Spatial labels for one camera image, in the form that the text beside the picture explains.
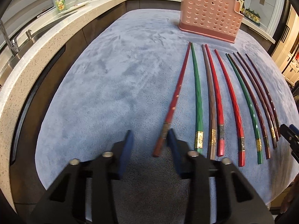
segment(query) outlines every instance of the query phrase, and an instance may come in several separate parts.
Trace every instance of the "kitchen sink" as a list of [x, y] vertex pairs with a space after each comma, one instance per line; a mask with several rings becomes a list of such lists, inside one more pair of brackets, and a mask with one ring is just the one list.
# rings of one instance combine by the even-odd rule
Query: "kitchen sink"
[[35, 42], [38, 41], [39, 38], [41, 38], [47, 31], [49, 31], [51, 28], [53, 28], [56, 24], [64, 20], [65, 18], [69, 17], [74, 13], [67, 14], [63, 17], [60, 17], [59, 19], [49, 23], [48, 25], [42, 27], [41, 29], [37, 30], [35, 33], [32, 34], [31, 38], [27, 39], [19, 48], [19, 52], [16, 56], [12, 56], [8, 62], [5, 64], [3, 69], [0, 71], [0, 91], [7, 80], [8, 76], [12, 72], [12, 70], [15, 68], [17, 63], [20, 61], [20, 59], [25, 55], [25, 53], [33, 46]]

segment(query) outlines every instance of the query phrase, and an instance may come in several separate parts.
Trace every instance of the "green chopstick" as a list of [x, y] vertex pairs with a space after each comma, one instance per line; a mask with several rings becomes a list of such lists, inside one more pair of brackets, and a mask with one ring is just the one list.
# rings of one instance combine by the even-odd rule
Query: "green chopstick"
[[247, 105], [248, 105], [248, 108], [249, 108], [249, 112], [250, 112], [250, 115], [251, 115], [251, 119], [252, 119], [252, 125], [253, 125], [253, 129], [254, 129], [254, 132], [255, 132], [255, 140], [256, 140], [256, 145], [257, 145], [257, 153], [258, 153], [258, 164], [262, 164], [262, 142], [261, 142], [261, 137], [260, 137], [260, 132], [259, 132], [259, 128], [258, 128], [258, 121], [257, 121], [257, 118], [256, 118], [256, 114], [255, 114], [255, 111], [253, 109], [253, 105], [252, 105], [252, 100], [248, 94], [248, 91], [246, 89], [246, 86], [237, 70], [237, 68], [235, 67], [234, 63], [232, 62], [231, 58], [229, 57], [229, 55], [226, 53], [226, 56], [231, 64], [231, 66], [233, 67], [234, 71], [235, 71], [235, 74], [239, 80], [239, 83], [242, 87], [242, 90], [243, 90], [243, 93], [244, 93], [244, 96], [245, 96], [245, 99], [246, 99], [246, 102], [247, 102]]
[[202, 121], [202, 100], [201, 100], [199, 73], [198, 73], [198, 67], [197, 67], [197, 61], [196, 61], [193, 43], [191, 43], [191, 51], [192, 51], [194, 78], [195, 78], [195, 108], [196, 108], [194, 149], [195, 151], [202, 154], [203, 135], [204, 135], [203, 121]]

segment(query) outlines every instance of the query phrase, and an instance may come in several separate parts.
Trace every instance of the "white plate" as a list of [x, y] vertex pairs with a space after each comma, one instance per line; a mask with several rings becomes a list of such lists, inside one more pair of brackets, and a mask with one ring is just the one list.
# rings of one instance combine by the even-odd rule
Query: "white plate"
[[89, 4], [90, 2], [91, 2], [91, 0], [88, 0], [86, 2], [78, 3], [78, 4], [74, 5], [74, 6], [69, 7], [68, 9], [66, 9], [66, 10], [58, 13], [58, 15], [64, 15], [64, 14], [67, 14], [69, 12], [72, 12], [72, 11], [74, 11], [74, 10], [80, 8], [80, 7], [83, 7], [83, 6], [87, 5], [87, 4]]

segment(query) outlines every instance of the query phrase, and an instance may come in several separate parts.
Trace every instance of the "dish soap bottle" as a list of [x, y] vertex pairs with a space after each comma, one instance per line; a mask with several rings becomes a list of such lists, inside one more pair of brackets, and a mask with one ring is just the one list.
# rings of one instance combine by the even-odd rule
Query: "dish soap bottle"
[[245, 9], [245, 5], [244, 5], [245, 0], [237, 0], [237, 1], [241, 3], [241, 5], [240, 5], [240, 13], [243, 14], [244, 9]]
[[59, 13], [65, 10], [65, 0], [55, 0], [55, 5]]

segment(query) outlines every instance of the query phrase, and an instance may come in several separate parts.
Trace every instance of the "soy sauce bottle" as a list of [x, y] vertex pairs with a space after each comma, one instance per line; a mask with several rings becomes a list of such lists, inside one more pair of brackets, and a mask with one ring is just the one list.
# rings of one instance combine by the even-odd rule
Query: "soy sauce bottle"
[[237, 1], [239, 1], [241, 3], [241, 5], [240, 5], [240, 13], [243, 14], [244, 9], [245, 9], [245, 5], [244, 5], [245, 0], [237, 0]]

